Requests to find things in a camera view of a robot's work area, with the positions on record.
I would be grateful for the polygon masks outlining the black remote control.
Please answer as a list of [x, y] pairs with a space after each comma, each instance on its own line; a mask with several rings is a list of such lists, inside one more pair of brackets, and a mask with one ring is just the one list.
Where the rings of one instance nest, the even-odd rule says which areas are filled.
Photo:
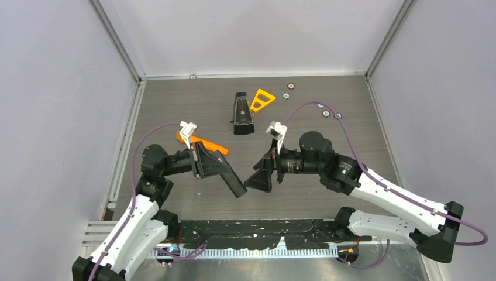
[[240, 198], [247, 193], [247, 188], [245, 188], [234, 171], [222, 173], [220, 176], [236, 198]]

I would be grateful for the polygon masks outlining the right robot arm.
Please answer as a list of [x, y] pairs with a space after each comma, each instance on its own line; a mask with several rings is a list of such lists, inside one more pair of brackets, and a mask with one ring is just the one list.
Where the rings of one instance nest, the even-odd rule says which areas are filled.
[[269, 193], [274, 172], [279, 183], [286, 174], [317, 174], [327, 189], [390, 212], [389, 216], [374, 215], [342, 207], [334, 219], [334, 233], [339, 239], [380, 237], [410, 245], [434, 261], [452, 261], [462, 205], [431, 201], [391, 183], [373, 170], [359, 166], [357, 160], [335, 153], [331, 141], [319, 132], [304, 133], [299, 147], [289, 150], [273, 140], [244, 185]]

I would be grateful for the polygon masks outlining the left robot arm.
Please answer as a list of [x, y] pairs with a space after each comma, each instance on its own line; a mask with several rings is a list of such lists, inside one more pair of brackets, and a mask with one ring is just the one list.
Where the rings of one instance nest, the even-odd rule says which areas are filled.
[[141, 172], [127, 212], [89, 257], [76, 259], [73, 280], [128, 280], [160, 242], [178, 238], [177, 215], [162, 209], [174, 185], [167, 176], [185, 172], [198, 179], [221, 176], [236, 197], [246, 192], [221, 152], [210, 152], [202, 142], [173, 155], [160, 145], [149, 145], [142, 154]]

